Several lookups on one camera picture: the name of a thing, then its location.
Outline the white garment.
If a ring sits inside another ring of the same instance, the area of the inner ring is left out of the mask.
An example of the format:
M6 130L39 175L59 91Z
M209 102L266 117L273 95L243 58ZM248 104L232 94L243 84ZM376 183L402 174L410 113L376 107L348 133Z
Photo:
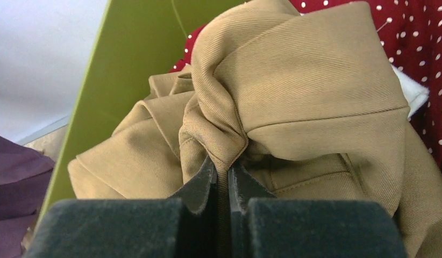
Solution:
M410 78L395 66L392 66L392 69L400 82L403 95L408 102L410 108L408 119L410 120L429 99L429 89Z

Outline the red polka dot skirt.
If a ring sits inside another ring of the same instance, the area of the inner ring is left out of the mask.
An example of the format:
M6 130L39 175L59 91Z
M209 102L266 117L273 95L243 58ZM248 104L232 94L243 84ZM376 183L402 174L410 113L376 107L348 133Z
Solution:
M442 171L442 1L369 1L395 68L429 93L411 123Z

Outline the tan garment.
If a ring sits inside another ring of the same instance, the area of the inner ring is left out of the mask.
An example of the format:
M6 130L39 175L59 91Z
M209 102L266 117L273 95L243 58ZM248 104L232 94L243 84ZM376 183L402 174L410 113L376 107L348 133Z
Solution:
M305 15L289 1L238 5L201 30L188 66L149 86L110 138L69 162L76 197L169 197L209 157L226 257L227 171L239 161L280 198L377 202L409 257L442 257L442 174L367 3Z

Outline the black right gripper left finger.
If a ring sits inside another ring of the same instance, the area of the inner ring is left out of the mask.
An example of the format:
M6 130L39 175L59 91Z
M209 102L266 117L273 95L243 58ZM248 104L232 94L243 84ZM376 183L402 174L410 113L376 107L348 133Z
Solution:
M25 257L216 257L210 158L166 199L66 199L42 218Z

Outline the purple garment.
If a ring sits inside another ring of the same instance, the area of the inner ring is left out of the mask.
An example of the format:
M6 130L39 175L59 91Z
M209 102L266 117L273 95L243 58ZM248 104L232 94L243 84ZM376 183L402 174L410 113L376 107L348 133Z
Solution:
M0 257L20 257L45 197L54 161L0 136Z

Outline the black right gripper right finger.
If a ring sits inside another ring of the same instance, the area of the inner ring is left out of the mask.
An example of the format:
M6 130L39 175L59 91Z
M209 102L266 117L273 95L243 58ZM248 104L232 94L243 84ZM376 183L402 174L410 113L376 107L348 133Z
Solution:
M233 257L406 257L377 203L278 199L240 163L228 171Z

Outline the green plastic bin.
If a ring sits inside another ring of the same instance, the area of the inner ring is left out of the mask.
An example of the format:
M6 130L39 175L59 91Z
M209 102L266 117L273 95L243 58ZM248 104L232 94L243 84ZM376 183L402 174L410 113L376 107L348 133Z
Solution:
M170 71L190 32L239 1L109 1L66 127L41 214L74 198L67 164L107 139L149 93L148 78Z

